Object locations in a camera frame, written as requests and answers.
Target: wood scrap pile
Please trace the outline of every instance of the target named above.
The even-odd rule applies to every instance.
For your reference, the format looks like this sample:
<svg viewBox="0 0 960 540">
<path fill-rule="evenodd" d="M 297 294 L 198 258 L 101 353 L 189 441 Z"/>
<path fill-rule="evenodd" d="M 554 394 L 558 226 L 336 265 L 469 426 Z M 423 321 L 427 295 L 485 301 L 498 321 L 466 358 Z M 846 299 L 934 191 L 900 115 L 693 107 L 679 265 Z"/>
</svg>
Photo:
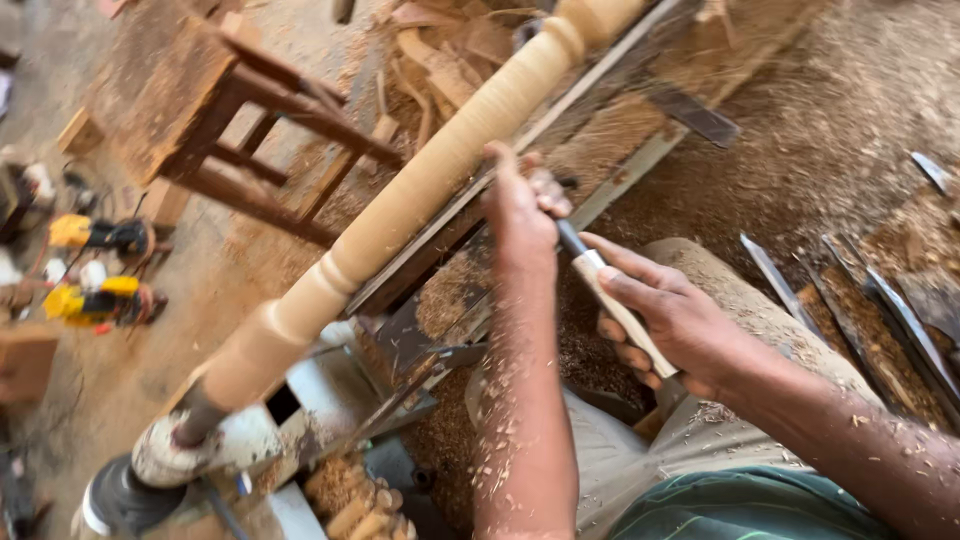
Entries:
<svg viewBox="0 0 960 540">
<path fill-rule="evenodd" d="M 370 479 L 362 458 L 330 458 L 303 486 L 330 540 L 417 540 L 414 523 L 399 512 L 403 496 L 385 479 Z"/>
<path fill-rule="evenodd" d="M 419 125 L 403 126 L 417 134 L 411 156 L 510 59 L 515 29 L 546 16 L 529 7 L 494 10 L 483 0 L 411 0 L 391 13 L 396 53 L 385 71 L 420 109 Z M 380 104 L 377 126 L 386 134 L 395 120 L 382 97 Z"/>
</svg>

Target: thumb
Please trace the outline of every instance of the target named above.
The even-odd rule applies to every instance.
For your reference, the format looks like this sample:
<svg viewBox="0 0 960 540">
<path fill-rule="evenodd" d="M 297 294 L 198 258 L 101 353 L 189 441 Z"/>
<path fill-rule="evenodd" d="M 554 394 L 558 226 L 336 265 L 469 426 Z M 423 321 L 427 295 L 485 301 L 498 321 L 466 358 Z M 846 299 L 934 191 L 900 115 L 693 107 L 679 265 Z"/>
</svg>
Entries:
<svg viewBox="0 0 960 540">
<path fill-rule="evenodd" d="M 662 291 L 635 280 L 612 266 L 601 268 L 597 272 L 597 281 L 611 298 L 639 311 L 644 318 L 655 313 L 662 301 Z"/>
</svg>

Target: dark wooden stool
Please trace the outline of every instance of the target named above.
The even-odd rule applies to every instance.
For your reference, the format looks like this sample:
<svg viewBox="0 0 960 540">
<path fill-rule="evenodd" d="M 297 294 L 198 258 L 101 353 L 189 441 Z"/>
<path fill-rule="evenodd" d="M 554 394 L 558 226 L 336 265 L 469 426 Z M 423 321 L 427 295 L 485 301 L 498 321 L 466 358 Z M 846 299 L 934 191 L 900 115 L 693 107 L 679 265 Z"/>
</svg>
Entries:
<svg viewBox="0 0 960 540">
<path fill-rule="evenodd" d="M 225 36 L 175 0 L 146 0 L 123 19 L 86 108 L 110 151 L 138 182 L 162 176 L 291 234 L 329 246 L 336 235 L 315 222 L 334 190 L 363 156 L 399 167 L 389 144 L 352 127 L 346 98 L 267 53 Z M 236 147 L 220 140 L 247 103 L 265 112 Z M 341 146 L 298 210 L 268 186 L 239 182 L 214 158 L 283 186 L 287 175 L 253 157 L 279 118 Z"/>
</svg>

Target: chisel blade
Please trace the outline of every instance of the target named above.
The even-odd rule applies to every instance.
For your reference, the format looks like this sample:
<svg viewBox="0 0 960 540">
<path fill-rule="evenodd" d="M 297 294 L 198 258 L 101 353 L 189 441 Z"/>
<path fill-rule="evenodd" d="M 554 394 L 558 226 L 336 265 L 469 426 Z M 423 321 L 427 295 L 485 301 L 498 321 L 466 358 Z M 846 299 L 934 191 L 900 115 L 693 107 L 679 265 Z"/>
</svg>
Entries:
<svg viewBox="0 0 960 540">
<path fill-rule="evenodd" d="M 820 332 L 820 329 L 817 328 L 817 324 L 813 322 L 813 318 L 810 317 L 810 314 L 804 309 L 804 305 L 801 304 L 800 299 L 797 298 L 797 295 L 790 290 L 790 285 L 787 284 L 786 280 L 783 278 L 783 274 L 780 273 L 780 270 L 777 269 L 777 266 L 774 265 L 774 262 L 770 259 L 770 256 L 767 255 L 767 252 L 763 250 L 760 246 L 753 242 L 749 236 L 745 233 L 740 235 L 740 242 L 743 244 L 743 247 L 747 248 L 747 252 L 750 253 L 750 257 L 754 260 L 756 265 L 760 268 L 760 271 L 763 272 L 763 277 L 767 279 L 767 282 L 774 287 L 774 290 L 777 291 L 777 296 L 780 297 L 780 301 L 783 302 L 783 305 L 786 307 L 786 310 L 793 315 L 793 318 L 800 321 L 808 330 L 812 331 L 814 335 L 820 338 L 821 341 L 827 343 L 827 339 L 824 337 L 823 333 Z"/>
<path fill-rule="evenodd" d="M 947 181 L 950 178 L 950 174 L 920 152 L 913 152 L 910 154 L 910 157 L 913 158 L 913 162 L 917 163 L 920 170 L 923 171 L 926 177 L 933 183 L 933 186 L 937 188 L 937 191 L 939 191 L 941 195 L 947 195 Z"/>
</svg>

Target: finger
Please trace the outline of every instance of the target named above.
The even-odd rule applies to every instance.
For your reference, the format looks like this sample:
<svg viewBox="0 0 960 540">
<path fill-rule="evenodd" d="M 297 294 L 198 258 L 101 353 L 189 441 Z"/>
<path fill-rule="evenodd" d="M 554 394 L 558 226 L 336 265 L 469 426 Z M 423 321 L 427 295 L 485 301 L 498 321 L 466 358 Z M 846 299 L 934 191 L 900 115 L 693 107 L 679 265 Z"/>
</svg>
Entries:
<svg viewBox="0 0 960 540">
<path fill-rule="evenodd" d="M 520 158 L 520 165 L 524 170 L 533 170 L 543 167 L 543 154 L 540 152 L 530 152 Z"/>
<path fill-rule="evenodd" d="M 499 140 L 492 140 L 483 147 L 484 156 L 496 159 L 496 174 L 500 180 L 520 176 L 519 163 L 514 149 Z"/>
<path fill-rule="evenodd" d="M 668 276 L 669 268 L 666 266 L 656 264 L 649 258 L 618 246 L 603 236 L 593 233 L 580 233 L 580 238 L 589 247 L 599 251 L 608 263 L 634 278 L 643 280 L 645 283 L 658 286 Z"/>
<path fill-rule="evenodd" d="M 597 281 L 614 300 L 648 318 L 660 310 L 663 295 L 670 294 L 630 278 L 612 266 L 601 268 L 597 272 Z"/>
<path fill-rule="evenodd" d="M 627 340 L 627 333 L 623 330 L 623 327 L 620 326 L 620 323 L 611 319 L 610 315 L 604 310 L 600 311 L 600 316 L 597 320 L 597 332 L 603 336 L 604 339 L 609 339 L 610 341 L 622 343 Z"/>
<path fill-rule="evenodd" d="M 566 218 L 573 211 L 564 188 L 554 180 L 550 171 L 542 168 L 534 170 L 530 175 L 530 187 L 537 193 L 537 204 L 541 210 L 558 218 Z"/>
<path fill-rule="evenodd" d="M 660 377 L 657 377 L 657 374 L 653 372 L 646 372 L 643 375 L 643 383 L 647 386 L 650 386 L 650 389 L 654 391 L 663 388 L 663 380 L 661 380 Z"/>
<path fill-rule="evenodd" d="M 615 348 L 616 355 L 630 367 L 640 371 L 650 371 L 652 365 L 650 357 L 637 347 L 627 345 L 626 343 L 617 343 Z"/>
</svg>

